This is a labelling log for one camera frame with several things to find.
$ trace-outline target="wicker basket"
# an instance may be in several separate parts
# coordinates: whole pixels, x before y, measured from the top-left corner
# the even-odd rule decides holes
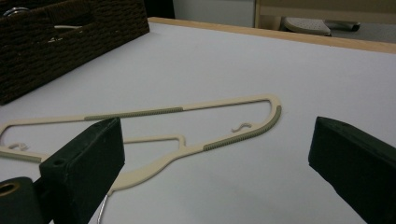
[[[0,17],[0,105],[149,32],[143,0],[0,0],[13,7],[30,10]]]

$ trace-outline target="hole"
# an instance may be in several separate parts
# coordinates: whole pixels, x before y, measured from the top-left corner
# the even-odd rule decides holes
[[[0,186],[0,197],[6,196],[15,190],[17,190],[20,187],[20,184],[18,183],[6,183],[2,186]]]
[[[62,164],[64,164],[64,160],[63,159],[57,160],[53,164],[56,166],[62,165]]]

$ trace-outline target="clothes hanger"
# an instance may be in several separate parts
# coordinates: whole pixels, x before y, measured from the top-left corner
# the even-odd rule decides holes
[[[190,156],[196,153],[200,153],[203,151],[208,151],[217,147],[223,147],[230,145],[232,143],[236,143],[239,141],[243,141],[249,139],[251,137],[258,136],[262,133],[270,130],[276,122],[280,118],[281,114],[281,103],[277,99],[276,96],[272,94],[262,94],[256,96],[248,96],[248,97],[240,97],[228,100],[219,100],[213,102],[206,102],[200,104],[191,104],[191,105],[179,105],[173,107],[163,107],[156,108],[150,110],[141,110],[141,111],[133,111],[133,112],[120,112],[120,113],[111,113],[111,114],[95,114],[95,115],[79,115],[79,116],[71,116],[71,117],[54,117],[54,118],[41,118],[41,119],[16,119],[12,120],[6,124],[0,126],[0,138],[3,132],[12,126],[23,126],[23,125],[34,125],[34,124],[50,124],[50,123],[65,123],[65,122],[77,122],[77,121],[91,121],[91,120],[101,120],[101,119],[110,119],[115,117],[120,118],[132,118],[132,117],[142,117],[149,115],[159,115],[159,114],[167,114],[167,113],[176,113],[190,110],[198,110],[205,109],[211,107],[221,107],[226,105],[242,105],[249,103],[257,103],[268,101],[271,104],[271,112],[267,119],[265,119],[261,123],[251,123],[246,122],[242,123],[240,127],[236,130],[232,130],[233,133],[227,134],[220,138],[216,138],[214,140],[210,140],[201,144],[186,146],[185,137],[181,134],[172,134],[172,135],[160,135],[160,136],[151,136],[151,137],[138,137],[138,138],[124,138],[124,144],[132,144],[132,143],[142,143],[142,142],[153,142],[153,141],[166,141],[166,140],[177,140],[178,141],[178,150],[168,153],[167,155],[159,158],[153,163],[141,167],[139,169],[133,170],[131,172],[120,173],[112,187],[110,188],[108,194],[104,198],[104,202],[99,214],[98,223],[100,223],[105,205],[108,196],[114,191],[121,189],[132,188],[138,184],[145,182],[146,180],[152,178],[156,174],[158,174],[163,168],[165,168],[172,161],[180,159],[182,157]],[[0,156],[14,158],[18,160],[24,161],[36,161],[43,162],[50,155],[43,153],[34,153],[29,151],[24,151],[25,144],[16,143],[9,146],[0,145]]]

